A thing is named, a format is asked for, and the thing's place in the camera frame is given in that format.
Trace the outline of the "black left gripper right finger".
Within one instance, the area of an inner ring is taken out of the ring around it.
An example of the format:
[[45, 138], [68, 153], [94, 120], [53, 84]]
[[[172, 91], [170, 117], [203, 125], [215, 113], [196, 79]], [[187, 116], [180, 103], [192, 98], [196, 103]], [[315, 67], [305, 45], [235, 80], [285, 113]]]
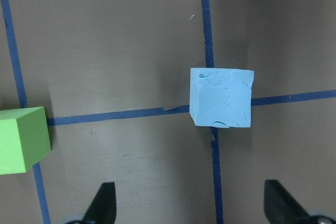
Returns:
[[265, 180], [264, 213], [269, 223], [315, 223], [282, 184], [273, 179]]

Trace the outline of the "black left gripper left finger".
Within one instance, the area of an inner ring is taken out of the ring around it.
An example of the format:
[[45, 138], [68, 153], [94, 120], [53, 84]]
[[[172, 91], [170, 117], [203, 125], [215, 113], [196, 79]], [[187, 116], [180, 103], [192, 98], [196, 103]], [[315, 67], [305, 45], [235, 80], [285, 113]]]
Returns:
[[116, 191], [114, 182], [105, 182], [100, 186], [92, 203], [87, 209], [83, 223], [115, 223]]

